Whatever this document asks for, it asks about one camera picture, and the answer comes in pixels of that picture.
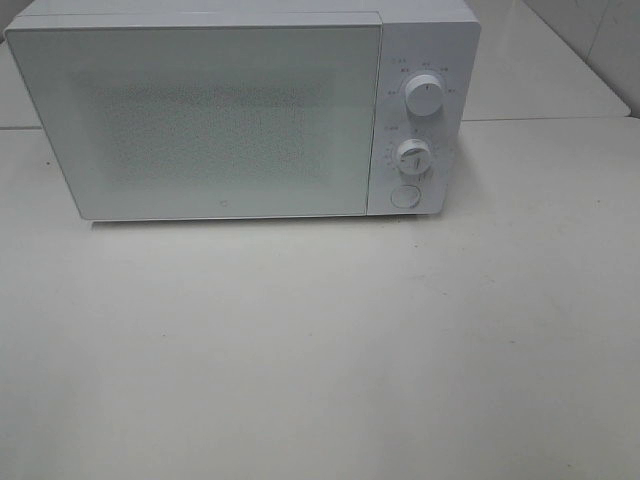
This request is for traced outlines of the round white door button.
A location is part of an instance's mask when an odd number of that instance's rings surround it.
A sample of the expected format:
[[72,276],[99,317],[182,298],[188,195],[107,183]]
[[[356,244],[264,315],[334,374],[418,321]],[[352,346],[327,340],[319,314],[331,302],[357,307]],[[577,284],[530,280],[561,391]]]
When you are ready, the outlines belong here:
[[401,185],[392,191],[390,200],[396,208],[411,209],[419,204],[421,191],[414,185]]

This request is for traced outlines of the white timer knob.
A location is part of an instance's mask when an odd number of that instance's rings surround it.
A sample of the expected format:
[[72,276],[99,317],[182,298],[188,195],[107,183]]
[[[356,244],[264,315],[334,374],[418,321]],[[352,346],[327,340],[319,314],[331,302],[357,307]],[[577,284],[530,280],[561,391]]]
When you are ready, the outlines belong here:
[[422,175],[433,162],[431,146],[426,141],[419,139],[405,140],[396,148],[395,160],[402,174],[407,176]]

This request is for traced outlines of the white microwave door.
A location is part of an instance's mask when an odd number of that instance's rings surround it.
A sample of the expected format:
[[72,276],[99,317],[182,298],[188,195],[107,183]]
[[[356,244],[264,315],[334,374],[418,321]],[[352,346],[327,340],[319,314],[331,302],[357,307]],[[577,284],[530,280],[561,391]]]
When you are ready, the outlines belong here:
[[15,30],[86,220],[361,215],[377,26]]

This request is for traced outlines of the white upper power knob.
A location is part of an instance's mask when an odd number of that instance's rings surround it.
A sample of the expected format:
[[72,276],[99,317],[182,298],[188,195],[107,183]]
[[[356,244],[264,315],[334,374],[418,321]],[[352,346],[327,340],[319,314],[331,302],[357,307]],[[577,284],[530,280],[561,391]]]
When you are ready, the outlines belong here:
[[428,117],[443,105],[444,83],[433,73],[420,73],[408,80],[404,95],[406,107],[413,115]]

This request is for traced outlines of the white microwave oven body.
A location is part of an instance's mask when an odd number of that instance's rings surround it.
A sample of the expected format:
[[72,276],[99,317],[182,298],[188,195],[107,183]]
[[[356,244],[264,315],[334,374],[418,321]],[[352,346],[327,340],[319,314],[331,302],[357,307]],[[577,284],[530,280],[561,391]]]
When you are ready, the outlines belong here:
[[[436,214],[443,207],[481,26],[462,1],[35,1],[7,26],[15,30],[223,29],[377,26],[381,30],[368,191],[361,215]],[[405,104],[405,85],[420,73],[444,83],[442,107],[418,117]],[[433,162],[422,175],[402,174],[396,148],[419,139]],[[421,191],[419,204],[396,208],[401,185]]]

